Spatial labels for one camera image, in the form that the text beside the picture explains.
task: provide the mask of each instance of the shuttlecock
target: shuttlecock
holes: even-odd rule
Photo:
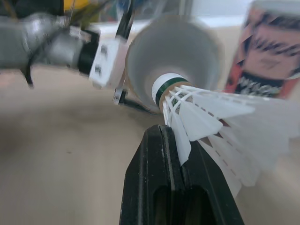
[[[198,141],[221,168],[233,196],[255,185],[300,135],[299,107],[289,101],[192,87],[182,76],[160,76],[152,97],[175,134],[181,165]]]

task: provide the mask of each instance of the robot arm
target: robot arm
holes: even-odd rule
[[[66,16],[33,14],[16,22],[0,17],[0,69],[19,69],[32,85],[30,67],[42,63],[79,70],[102,87],[117,88],[125,67],[132,19],[124,14],[116,38],[69,26]]]
[[[57,33],[52,43],[36,56],[35,63],[77,69],[85,40],[64,30],[68,21],[65,16],[48,14],[33,14],[19,22],[0,17],[0,68],[24,70],[35,50]]]

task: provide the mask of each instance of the can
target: can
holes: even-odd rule
[[[224,92],[287,98],[300,78],[300,3],[255,1]]]

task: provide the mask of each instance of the black screw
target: black screw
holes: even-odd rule
[[[101,75],[102,71],[101,71],[101,67],[100,66],[96,66],[95,67],[95,73],[99,74],[99,76]]]

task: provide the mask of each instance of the green band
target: green band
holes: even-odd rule
[[[165,90],[170,87],[171,85],[178,83],[178,82],[188,82],[186,79],[182,77],[175,77],[168,81],[166,81],[161,87],[158,89],[156,96],[155,96],[155,103],[159,107],[159,101]]]

